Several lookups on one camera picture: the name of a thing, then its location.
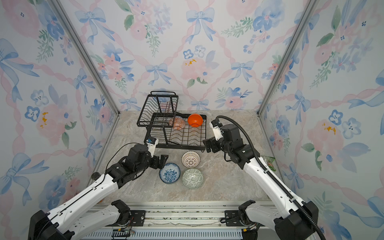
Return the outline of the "orange bowl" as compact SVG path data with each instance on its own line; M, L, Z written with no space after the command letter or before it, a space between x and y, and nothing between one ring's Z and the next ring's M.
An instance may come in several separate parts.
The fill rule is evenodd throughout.
M199 114L191 114L188 117L188 124L193 128L198 128L203 124L203 117Z

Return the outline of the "red patterned bowl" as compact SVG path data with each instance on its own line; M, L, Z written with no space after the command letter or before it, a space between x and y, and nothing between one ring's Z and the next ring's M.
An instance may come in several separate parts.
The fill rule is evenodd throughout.
M186 122L182 117L176 116L169 120L169 125L172 126L174 130L182 130L185 128Z

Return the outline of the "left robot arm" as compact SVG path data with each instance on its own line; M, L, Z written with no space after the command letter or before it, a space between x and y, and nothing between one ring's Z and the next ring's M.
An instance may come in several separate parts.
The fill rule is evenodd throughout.
M163 169L167 155L155 156L155 144L136 144L127 156L108 167L100 177L64 204L44 213L38 211L30 220L30 240L79 240L105 226L127 226L134 219L130 207L122 200L106 208L84 214L108 195L138 179L148 168Z

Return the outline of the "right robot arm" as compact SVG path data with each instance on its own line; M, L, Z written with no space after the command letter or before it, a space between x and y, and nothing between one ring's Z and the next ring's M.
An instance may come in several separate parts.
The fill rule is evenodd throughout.
M315 234L318 207L313 202L303 201L271 171L243 129L218 121L212 121L210 127L214 136L204 140L206 151L224 152L225 161L237 164L251 176L276 207L271 210L253 200L241 204L238 215L247 230L262 225L274 230L281 240L308 240Z

